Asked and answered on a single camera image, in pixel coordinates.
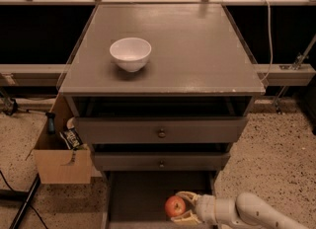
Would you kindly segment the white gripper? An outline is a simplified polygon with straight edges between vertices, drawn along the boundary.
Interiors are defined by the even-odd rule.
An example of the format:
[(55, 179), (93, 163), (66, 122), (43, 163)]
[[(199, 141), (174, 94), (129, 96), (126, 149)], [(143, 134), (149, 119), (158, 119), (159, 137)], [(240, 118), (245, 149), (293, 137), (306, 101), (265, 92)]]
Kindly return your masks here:
[(190, 209), (182, 215), (172, 217), (178, 225), (199, 225), (201, 221), (209, 225), (232, 225), (237, 219), (235, 200), (217, 198), (214, 195), (200, 195), (192, 191), (178, 191), (176, 196), (196, 207), (196, 213)]

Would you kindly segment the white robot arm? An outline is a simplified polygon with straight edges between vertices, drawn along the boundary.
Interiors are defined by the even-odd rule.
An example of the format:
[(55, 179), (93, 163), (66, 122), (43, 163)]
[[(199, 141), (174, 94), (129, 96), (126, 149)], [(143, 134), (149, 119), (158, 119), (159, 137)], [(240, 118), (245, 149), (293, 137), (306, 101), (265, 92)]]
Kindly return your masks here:
[(226, 225), (231, 229), (309, 229), (250, 192), (242, 192), (236, 198), (218, 198), (179, 191), (176, 197), (193, 206), (193, 209), (171, 217), (171, 221), (179, 225)]

